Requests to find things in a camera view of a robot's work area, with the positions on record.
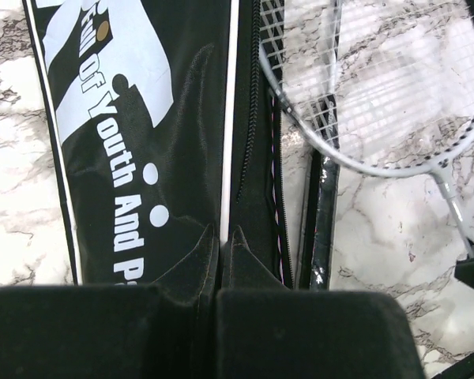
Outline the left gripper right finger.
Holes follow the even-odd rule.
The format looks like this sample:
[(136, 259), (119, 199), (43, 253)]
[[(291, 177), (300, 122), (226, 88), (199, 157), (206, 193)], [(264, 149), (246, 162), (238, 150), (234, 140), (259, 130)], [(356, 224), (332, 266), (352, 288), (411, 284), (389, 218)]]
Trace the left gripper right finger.
[(216, 297), (218, 378), (422, 378), (405, 312), (373, 291), (290, 290), (231, 237)]

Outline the black-handled badminton racket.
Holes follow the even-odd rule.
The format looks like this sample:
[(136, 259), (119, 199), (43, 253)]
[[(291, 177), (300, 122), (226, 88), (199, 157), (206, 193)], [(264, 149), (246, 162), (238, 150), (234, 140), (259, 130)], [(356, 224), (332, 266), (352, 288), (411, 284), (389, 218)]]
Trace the black-handled badminton racket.
[[(340, 1), (263, 1), (260, 4), (260, 63), (284, 120), (307, 129), (339, 148), (337, 60)], [(295, 286), (324, 291), (329, 287), (334, 216), (340, 168), (309, 148), (304, 185)]]
[(430, 175), (474, 258), (451, 171), (474, 142), (474, 1), (263, 1), (259, 15), (288, 123), (360, 174)]

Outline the black sport racket bag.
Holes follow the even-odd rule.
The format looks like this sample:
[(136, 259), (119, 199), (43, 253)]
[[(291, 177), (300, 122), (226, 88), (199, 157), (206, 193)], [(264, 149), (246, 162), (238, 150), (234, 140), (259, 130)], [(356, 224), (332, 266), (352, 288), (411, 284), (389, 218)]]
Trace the black sport racket bag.
[(258, 1), (26, 1), (73, 281), (158, 280), (240, 231), (292, 287)]

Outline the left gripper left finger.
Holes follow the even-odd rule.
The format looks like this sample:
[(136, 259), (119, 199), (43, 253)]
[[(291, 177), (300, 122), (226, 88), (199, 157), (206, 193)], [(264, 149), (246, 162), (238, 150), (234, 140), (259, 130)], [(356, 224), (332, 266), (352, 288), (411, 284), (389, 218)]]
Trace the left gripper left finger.
[(0, 287), (0, 378), (210, 378), (212, 226), (151, 284)]

